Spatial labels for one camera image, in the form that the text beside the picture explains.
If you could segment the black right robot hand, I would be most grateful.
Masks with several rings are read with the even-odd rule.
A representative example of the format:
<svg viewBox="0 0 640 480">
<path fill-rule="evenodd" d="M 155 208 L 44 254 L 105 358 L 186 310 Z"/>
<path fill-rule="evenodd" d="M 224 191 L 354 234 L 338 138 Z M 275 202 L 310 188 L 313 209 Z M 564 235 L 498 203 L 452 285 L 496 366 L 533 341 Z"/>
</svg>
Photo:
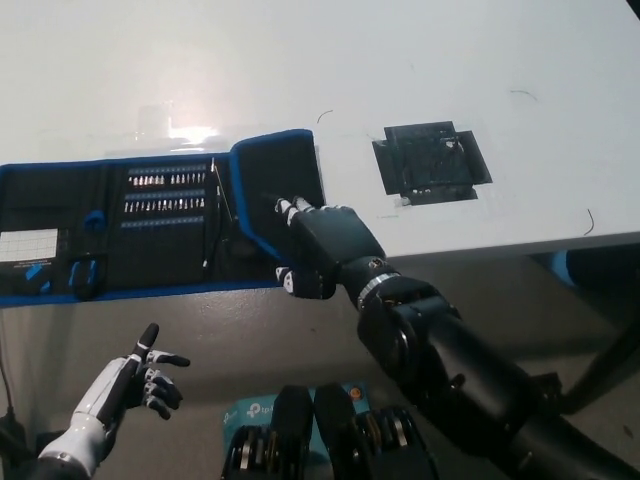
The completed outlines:
<svg viewBox="0 0 640 480">
<path fill-rule="evenodd" d="M 377 285 L 397 275 L 358 214 L 347 206 L 315 208 L 304 198 L 280 198 L 275 211 L 292 242 L 286 264 L 276 269 L 279 284 L 297 298 L 326 300 L 338 286 L 359 305 Z"/>
</svg>

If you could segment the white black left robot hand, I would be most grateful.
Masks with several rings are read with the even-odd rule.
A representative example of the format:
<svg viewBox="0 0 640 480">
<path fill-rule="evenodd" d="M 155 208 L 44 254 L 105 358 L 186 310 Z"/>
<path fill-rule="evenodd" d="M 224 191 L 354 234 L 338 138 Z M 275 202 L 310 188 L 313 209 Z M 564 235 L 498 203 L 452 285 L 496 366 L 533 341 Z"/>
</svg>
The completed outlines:
<svg viewBox="0 0 640 480">
<path fill-rule="evenodd" d="M 93 381 L 76 406 L 76 415 L 91 416 L 105 428 L 118 423 L 126 410 L 143 406 L 167 420 L 183 399 L 173 380 L 157 364 L 186 368 L 183 356 L 153 348 L 159 326 L 149 324 L 132 352 L 111 360 Z"/>
</svg>

